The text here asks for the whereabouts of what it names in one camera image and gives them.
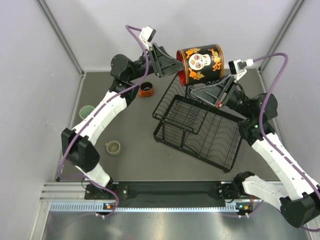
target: white wall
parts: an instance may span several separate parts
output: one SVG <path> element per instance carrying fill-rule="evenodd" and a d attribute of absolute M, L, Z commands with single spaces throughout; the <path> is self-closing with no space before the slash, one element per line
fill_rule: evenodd
<path fill-rule="evenodd" d="M 24 240 L 80 76 L 35 0 L 2 0 L 0 29 L 0 239 Z"/>
<path fill-rule="evenodd" d="M 178 49 L 220 44 L 225 62 L 265 55 L 296 0 L 46 0 L 81 67 L 108 71 L 118 53 L 141 54 L 125 25 L 157 30 Z"/>
<path fill-rule="evenodd" d="M 320 1 L 305 1 L 277 52 L 287 53 L 288 66 L 275 87 L 279 121 L 290 153 L 320 182 Z M 283 57 L 264 71 L 269 86 Z"/>

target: green cup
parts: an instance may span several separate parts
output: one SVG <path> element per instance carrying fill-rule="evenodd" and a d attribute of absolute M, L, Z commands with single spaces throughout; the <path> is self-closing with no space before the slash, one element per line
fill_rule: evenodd
<path fill-rule="evenodd" d="M 90 113 L 92 113 L 92 111 L 95 110 L 95 107 L 94 106 L 90 106 L 90 105 L 87 105 L 87 106 L 84 106 L 83 108 L 80 109 L 79 111 L 79 116 L 80 118 L 83 120 L 83 119 L 86 119 L 86 117 L 88 117 L 90 115 Z"/>

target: black mug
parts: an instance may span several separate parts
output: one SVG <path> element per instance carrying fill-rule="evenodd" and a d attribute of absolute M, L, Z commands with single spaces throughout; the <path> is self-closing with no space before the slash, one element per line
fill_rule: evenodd
<path fill-rule="evenodd" d="M 224 75 L 224 55 L 218 44 L 178 50 L 176 59 L 183 64 L 178 72 L 183 86 L 219 80 Z"/>

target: skull design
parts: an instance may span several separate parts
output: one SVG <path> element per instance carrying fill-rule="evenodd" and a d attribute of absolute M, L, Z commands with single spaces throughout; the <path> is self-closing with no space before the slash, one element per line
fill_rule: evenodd
<path fill-rule="evenodd" d="M 209 66 L 211 63 L 211 58 L 208 54 L 202 55 L 199 53 L 193 54 L 189 58 L 189 66 L 193 70 L 201 70 L 204 66 Z"/>

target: dish rack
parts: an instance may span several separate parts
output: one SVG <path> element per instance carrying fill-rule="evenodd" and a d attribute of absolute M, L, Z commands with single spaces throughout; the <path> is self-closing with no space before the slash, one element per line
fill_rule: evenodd
<path fill-rule="evenodd" d="M 241 145 L 243 119 L 192 98 L 191 88 L 182 86 L 178 75 L 173 78 L 152 113 L 160 121 L 154 139 L 228 173 Z"/>

